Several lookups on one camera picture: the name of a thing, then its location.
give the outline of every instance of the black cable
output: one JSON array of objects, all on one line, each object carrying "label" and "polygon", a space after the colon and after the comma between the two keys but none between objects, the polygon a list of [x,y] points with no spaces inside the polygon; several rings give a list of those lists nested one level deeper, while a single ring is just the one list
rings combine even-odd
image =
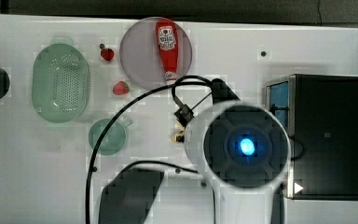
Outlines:
[{"label": "black cable", "polygon": [[294,135],[291,135],[291,136],[289,136],[289,138],[293,141],[293,142],[295,142],[295,143],[299,143],[300,145],[301,145],[301,147],[302,147],[302,150],[301,150],[301,153],[299,154],[299,155],[292,155],[292,158],[290,159],[291,161],[296,161],[296,160],[298,160],[298,159],[300,159],[301,157],[303,157],[304,156],[304,154],[305,154],[305,146],[304,146],[304,144],[303,144],[303,142],[302,141],[300,141],[297,137],[295,137]]},{"label": "black cable", "polygon": [[322,14],[321,14],[321,1],[322,0],[318,0],[318,13],[319,13],[319,25],[322,26]]},{"label": "black cable", "polygon": [[204,100],[206,100],[206,98],[208,98],[208,96],[210,96],[212,94],[212,92],[209,92],[208,95],[206,95],[204,98],[202,98],[196,105],[193,106],[193,108],[191,108],[191,110],[193,110],[194,108],[196,108],[197,106],[199,106]]},{"label": "black cable", "polygon": [[179,83],[174,83],[172,85],[163,86],[163,87],[154,89],[152,91],[148,91],[148,92],[138,96],[137,98],[135,98],[134,100],[132,100],[131,102],[126,104],[123,108],[121,108],[115,114],[115,116],[111,118],[109,123],[103,129],[103,132],[101,133],[100,137],[98,138],[97,144],[95,144],[95,147],[92,150],[91,159],[89,161],[89,170],[88,170],[87,181],[86,181],[86,205],[85,205],[86,206],[86,223],[87,224],[91,223],[91,221],[90,221],[90,188],[91,188],[92,173],[93,173],[93,170],[94,170],[94,162],[95,162],[95,159],[97,157],[97,152],[98,152],[98,149],[100,148],[100,144],[103,141],[103,138],[106,136],[107,132],[109,131],[110,127],[113,125],[113,123],[115,123],[115,121],[118,119],[118,117],[120,117],[130,106],[134,105],[135,103],[137,103],[138,101],[144,99],[145,97],[147,97],[147,96],[149,96],[149,95],[151,95],[153,93],[156,93],[158,91],[165,91],[165,90],[167,90],[169,88],[173,88],[173,87],[176,87],[176,86],[188,86],[188,85],[208,86],[208,84],[204,83],[204,82],[183,82],[183,83],[179,82]]},{"label": "black cable", "polygon": [[[179,79],[176,80],[175,83],[181,83],[182,81],[186,80],[186,79],[198,79],[200,81],[203,81],[207,87],[211,88],[212,87],[212,81],[210,81],[209,79],[205,78],[205,77],[199,77],[199,76],[185,76],[185,77],[180,77]],[[173,86],[171,89],[171,93],[172,93],[172,98],[175,101],[175,103],[179,106],[179,108],[183,107],[182,102],[179,100],[179,98],[176,97],[176,86]]]},{"label": "black cable", "polygon": [[130,169],[132,169],[134,166],[136,165],[139,165],[139,164],[158,164],[158,165],[165,165],[165,166],[168,166],[168,167],[172,167],[172,168],[176,168],[176,169],[181,169],[183,171],[186,171],[186,172],[190,172],[190,173],[193,173],[193,174],[198,174],[199,172],[196,171],[196,170],[192,170],[192,169],[188,169],[188,168],[185,168],[185,167],[182,167],[182,166],[178,166],[178,165],[175,165],[175,164],[172,164],[172,163],[168,163],[168,162],[165,162],[165,161],[135,161],[133,163],[131,163],[130,165],[126,166],[124,169],[122,169],[120,171],[120,173],[118,173],[117,176],[120,176],[121,174],[123,174],[124,172],[128,172]]}]

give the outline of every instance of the green strainer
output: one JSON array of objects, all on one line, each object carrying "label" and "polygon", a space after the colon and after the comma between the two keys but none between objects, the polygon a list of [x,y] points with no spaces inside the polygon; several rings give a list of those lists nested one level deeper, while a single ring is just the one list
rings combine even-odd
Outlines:
[{"label": "green strainer", "polygon": [[36,112],[50,122],[76,118],[86,108],[90,91],[90,70],[72,39],[43,49],[34,62],[32,102]]}]

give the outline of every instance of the white table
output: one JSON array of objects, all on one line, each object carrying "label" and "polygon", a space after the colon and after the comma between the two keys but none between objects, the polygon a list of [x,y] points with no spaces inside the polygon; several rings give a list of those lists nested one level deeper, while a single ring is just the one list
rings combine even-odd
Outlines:
[{"label": "white table", "polygon": [[[11,77],[0,100],[0,223],[84,223],[84,195],[91,148],[88,131],[111,118],[144,90],[132,85],[116,97],[113,85],[127,80],[119,44],[136,21],[0,15],[0,66]],[[265,82],[294,73],[358,76],[358,29],[179,22],[193,45],[189,74],[221,77],[243,101],[262,104]],[[33,109],[33,64],[53,36],[71,36],[89,62],[91,93],[83,114],[64,124],[41,119]],[[100,59],[99,44],[116,51]],[[267,52],[267,57],[260,55]],[[189,105],[207,91],[186,88]],[[199,111],[210,105],[208,100]],[[165,91],[133,106],[126,116],[130,139],[116,156],[99,157],[93,201],[125,164],[154,159],[191,166],[183,146],[171,142],[176,110]],[[285,201],[287,223],[358,223],[358,202]]]}]

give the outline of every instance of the round plate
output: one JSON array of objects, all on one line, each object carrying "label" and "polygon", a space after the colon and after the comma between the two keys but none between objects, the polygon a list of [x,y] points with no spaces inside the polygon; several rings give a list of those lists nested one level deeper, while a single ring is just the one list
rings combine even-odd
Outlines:
[{"label": "round plate", "polygon": [[[163,18],[152,17],[135,23],[124,35],[120,45],[120,61],[126,75],[147,90],[167,85],[158,54],[155,27]],[[178,78],[190,69],[192,49],[186,32],[176,25],[179,42]]]}]

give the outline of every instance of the small green bowl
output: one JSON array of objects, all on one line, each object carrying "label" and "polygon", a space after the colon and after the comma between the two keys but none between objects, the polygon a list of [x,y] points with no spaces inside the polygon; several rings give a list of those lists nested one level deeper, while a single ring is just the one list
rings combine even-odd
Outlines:
[{"label": "small green bowl", "polygon": [[[110,119],[100,119],[95,122],[89,129],[89,145],[92,149],[94,149],[98,138],[109,121]],[[115,123],[113,123],[112,127],[110,127],[106,136],[103,138],[98,153],[104,156],[110,156],[118,153],[127,142],[128,135],[126,130],[127,127],[131,124],[131,120],[126,120],[123,122],[117,120]]]}]

